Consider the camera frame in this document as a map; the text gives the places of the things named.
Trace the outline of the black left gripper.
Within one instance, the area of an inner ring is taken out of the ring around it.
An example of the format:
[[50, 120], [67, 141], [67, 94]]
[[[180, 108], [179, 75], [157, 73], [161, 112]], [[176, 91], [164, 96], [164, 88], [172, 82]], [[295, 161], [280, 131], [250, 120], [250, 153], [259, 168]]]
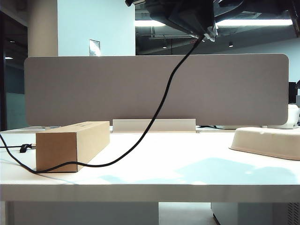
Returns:
[[215, 19], [211, 0], [148, 0], [151, 17], [163, 17], [183, 32], [195, 37], [215, 37]]

